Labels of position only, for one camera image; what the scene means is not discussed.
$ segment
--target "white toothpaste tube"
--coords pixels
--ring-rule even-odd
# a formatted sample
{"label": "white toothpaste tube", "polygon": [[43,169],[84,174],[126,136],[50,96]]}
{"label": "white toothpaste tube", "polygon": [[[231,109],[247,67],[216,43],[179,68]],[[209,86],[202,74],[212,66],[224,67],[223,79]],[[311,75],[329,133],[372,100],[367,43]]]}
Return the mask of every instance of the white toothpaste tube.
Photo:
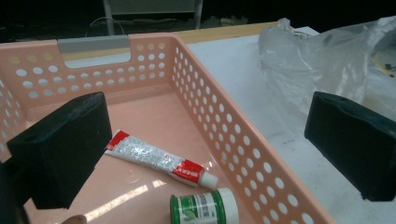
{"label": "white toothpaste tube", "polygon": [[156,170],[191,186],[215,189],[218,178],[193,161],[185,160],[118,130],[106,147],[106,154]]}

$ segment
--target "pink plastic basket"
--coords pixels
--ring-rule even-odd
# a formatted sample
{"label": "pink plastic basket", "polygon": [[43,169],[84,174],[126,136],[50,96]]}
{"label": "pink plastic basket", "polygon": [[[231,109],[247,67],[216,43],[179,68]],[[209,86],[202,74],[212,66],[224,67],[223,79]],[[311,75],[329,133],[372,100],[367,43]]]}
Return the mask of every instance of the pink plastic basket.
{"label": "pink plastic basket", "polygon": [[[0,45],[1,160],[7,140],[66,101],[106,95],[113,131],[198,162],[236,196],[240,223],[334,223],[175,35],[129,35],[126,63],[70,69],[56,40]],[[25,208],[32,223],[169,223],[169,198],[206,192],[104,155],[68,210]]]}

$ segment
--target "white plastic bag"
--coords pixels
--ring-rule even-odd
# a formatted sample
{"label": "white plastic bag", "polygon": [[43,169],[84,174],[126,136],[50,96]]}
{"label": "white plastic bag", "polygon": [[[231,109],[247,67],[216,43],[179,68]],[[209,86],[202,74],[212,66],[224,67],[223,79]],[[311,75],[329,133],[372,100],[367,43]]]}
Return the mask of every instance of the white plastic bag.
{"label": "white plastic bag", "polygon": [[[367,102],[367,107],[396,119],[396,78],[370,75],[374,52],[394,47],[395,39],[396,17],[315,36],[297,35],[290,21],[281,19],[277,27],[263,30],[259,37],[262,74],[271,92],[264,97],[271,98],[297,136],[304,133],[314,91],[341,95],[359,104]],[[378,86],[384,84],[387,87],[381,90]]]}

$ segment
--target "tube cap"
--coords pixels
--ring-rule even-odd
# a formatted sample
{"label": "tube cap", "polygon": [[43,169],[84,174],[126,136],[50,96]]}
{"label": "tube cap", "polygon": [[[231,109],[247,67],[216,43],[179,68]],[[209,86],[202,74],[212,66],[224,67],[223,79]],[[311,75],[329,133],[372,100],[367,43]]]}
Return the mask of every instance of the tube cap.
{"label": "tube cap", "polygon": [[209,189],[215,189],[218,184],[219,178],[215,175],[212,175],[208,172],[203,172],[201,174],[200,185]]}

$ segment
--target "basket handle cutout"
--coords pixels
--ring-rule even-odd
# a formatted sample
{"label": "basket handle cutout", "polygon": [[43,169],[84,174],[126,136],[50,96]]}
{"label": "basket handle cutout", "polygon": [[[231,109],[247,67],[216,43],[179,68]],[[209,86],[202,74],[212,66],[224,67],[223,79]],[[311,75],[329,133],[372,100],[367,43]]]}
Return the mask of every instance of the basket handle cutout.
{"label": "basket handle cutout", "polygon": [[132,59],[128,35],[96,36],[58,40],[68,68],[127,63]]}

